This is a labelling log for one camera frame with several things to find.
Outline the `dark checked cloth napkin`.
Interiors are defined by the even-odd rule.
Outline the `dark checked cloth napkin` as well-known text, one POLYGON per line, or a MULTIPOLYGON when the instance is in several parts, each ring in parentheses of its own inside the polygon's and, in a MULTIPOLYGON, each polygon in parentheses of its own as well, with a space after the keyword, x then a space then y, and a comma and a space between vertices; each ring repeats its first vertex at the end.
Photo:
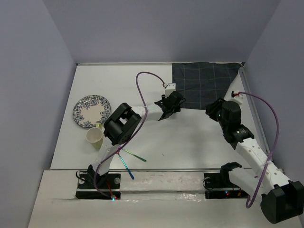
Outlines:
POLYGON ((173 63, 172 81, 183 95, 182 108, 204 110, 223 98, 238 75, 240 63, 173 63))

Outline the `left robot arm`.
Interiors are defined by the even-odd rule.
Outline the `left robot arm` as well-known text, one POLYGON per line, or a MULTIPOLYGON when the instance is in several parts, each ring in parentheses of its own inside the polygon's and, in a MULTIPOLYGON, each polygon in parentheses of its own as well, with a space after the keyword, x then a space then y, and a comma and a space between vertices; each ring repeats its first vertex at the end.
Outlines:
POLYGON ((113 155, 119 146, 130 141, 144 122, 167 119, 173 113, 180 112, 184 102, 183 96, 173 91, 168 96, 162 95, 160 101, 150 105, 132 107, 127 103, 120 104, 104 123, 103 144, 96 160, 87 169, 90 184, 96 188, 104 185, 113 155))

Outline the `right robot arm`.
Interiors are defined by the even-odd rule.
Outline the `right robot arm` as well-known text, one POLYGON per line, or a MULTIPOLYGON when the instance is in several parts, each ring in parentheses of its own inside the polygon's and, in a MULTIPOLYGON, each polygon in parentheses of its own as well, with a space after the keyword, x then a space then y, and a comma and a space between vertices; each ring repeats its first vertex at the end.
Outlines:
POLYGON ((254 172, 250 176, 240 164, 230 162, 221 167, 219 182, 244 190, 249 195, 246 207, 258 202, 265 218, 272 224, 302 215, 303 184, 288 178, 263 152, 252 132, 241 123, 240 101, 219 98, 206 106, 206 115, 219 123, 224 139, 254 172))

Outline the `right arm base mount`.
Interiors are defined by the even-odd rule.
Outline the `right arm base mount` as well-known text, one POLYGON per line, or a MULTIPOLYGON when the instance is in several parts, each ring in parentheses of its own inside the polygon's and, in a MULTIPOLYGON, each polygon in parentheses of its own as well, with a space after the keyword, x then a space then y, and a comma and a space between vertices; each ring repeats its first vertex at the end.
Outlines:
POLYGON ((241 168, 237 162, 229 162, 221 166, 219 172, 204 174, 202 185, 206 199, 245 199, 248 194, 239 186, 230 182, 228 173, 234 168, 241 168))

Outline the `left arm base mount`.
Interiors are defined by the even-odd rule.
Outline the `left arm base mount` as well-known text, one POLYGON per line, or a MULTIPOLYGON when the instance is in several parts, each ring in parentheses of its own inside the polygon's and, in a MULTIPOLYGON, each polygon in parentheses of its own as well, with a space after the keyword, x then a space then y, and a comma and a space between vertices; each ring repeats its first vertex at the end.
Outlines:
POLYGON ((105 180, 97 182, 96 185, 101 194, 95 187, 93 183, 93 178, 91 178, 86 171, 77 171, 76 177, 78 179, 75 197, 80 200, 119 200, 121 197, 120 183, 121 174, 120 173, 109 173, 105 180))

